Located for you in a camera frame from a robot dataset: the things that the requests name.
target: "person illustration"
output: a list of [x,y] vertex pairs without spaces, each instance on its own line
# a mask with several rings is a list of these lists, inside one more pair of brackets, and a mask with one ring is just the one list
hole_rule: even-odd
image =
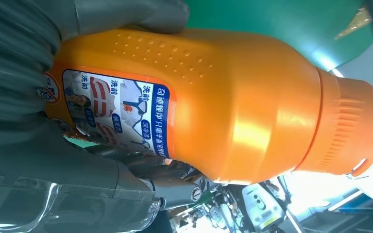
[[69,109],[84,109],[89,108],[91,104],[91,100],[84,96],[84,95],[75,95],[71,93],[69,96],[65,95],[65,100],[67,101],[67,105]]

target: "gray plastic part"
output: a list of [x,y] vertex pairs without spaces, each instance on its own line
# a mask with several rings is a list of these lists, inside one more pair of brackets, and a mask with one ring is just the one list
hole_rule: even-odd
[[[81,205],[76,200],[84,200],[84,196],[96,196],[99,201],[103,201],[102,198],[116,200],[123,197],[125,200],[131,197],[125,203],[117,202],[117,212],[105,209],[105,212],[102,212],[103,216],[112,220],[124,217],[128,222],[132,221],[126,227],[130,226],[134,230],[145,227],[145,222],[139,222],[140,218],[136,216],[146,217],[151,214],[149,212],[155,204],[152,199],[153,192],[142,182],[129,182],[134,177],[131,177],[127,170],[120,169],[120,165],[115,161],[94,156],[69,145],[53,122],[37,114],[44,109],[45,101],[36,94],[36,91],[46,87],[47,79],[43,72],[52,67],[61,41],[83,33],[95,33],[126,24],[142,26],[142,22],[147,21],[149,17],[156,17],[155,11],[159,10],[165,14],[162,9],[166,9],[164,5],[169,2],[171,1],[0,0],[1,202],[7,200],[5,196],[11,193],[7,190],[8,187],[16,184],[20,178],[27,177],[54,184],[64,196],[74,193],[70,200],[75,200],[76,206]],[[183,3],[179,7],[183,9],[178,11],[180,14],[168,13],[171,18],[160,18],[161,21],[153,20],[154,25],[146,25],[150,26],[150,29],[165,31],[163,28],[166,27],[167,21],[186,21],[189,13],[184,11],[186,8]],[[183,26],[171,25],[167,32],[178,32]],[[119,180],[119,177],[128,179],[128,182]],[[28,207],[32,208],[34,202],[28,201],[28,197],[38,198],[41,195],[35,192],[37,191],[34,188],[16,192],[15,198],[11,199],[14,202],[13,206],[17,206],[15,203],[19,201],[24,204],[25,211],[22,208],[6,209],[9,211],[9,214],[4,215],[6,223],[22,224],[17,222],[16,217],[21,216],[20,213],[29,213]],[[48,194],[43,192],[42,195],[46,197]],[[96,204],[99,201],[90,203],[94,203],[94,208],[99,209],[99,204]],[[89,212],[99,213],[93,211],[90,206],[92,204],[88,205]],[[132,213],[132,220],[128,218],[131,211],[137,211]],[[60,229],[68,230],[66,232],[99,232],[96,225],[90,228],[74,222],[78,218],[91,219],[93,215],[87,215],[85,218],[83,212],[82,215],[76,215],[72,211],[64,214],[70,218],[63,218],[64,228]],[[110,225],[105,226],[108,230],[103,232],[120,231],[119,221],[109,223]],[[65,232],[60,229],[46,231]]]
[[[169,210],[179,206],[194,204],[201,197],[201,188],[191,182],[182,180],[152,180],[155,195],[161,198],[161,210]],[[193,191],[199,190],[197,200],[194,200]]]

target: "bottle label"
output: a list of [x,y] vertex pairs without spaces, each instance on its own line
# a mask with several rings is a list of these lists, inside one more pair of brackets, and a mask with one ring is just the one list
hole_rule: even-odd
[[72,121],[90,141],[169,157],[166,86],[72,69],[62,79]]
[[162,81],[63,64],[55,64],[46,76],[51,77],[51,86],[38,94],[47,97],[49,119],[71,126],[64,131],[67,136],[170,157],[173,122],[169,119],[173,121],[175,98]]

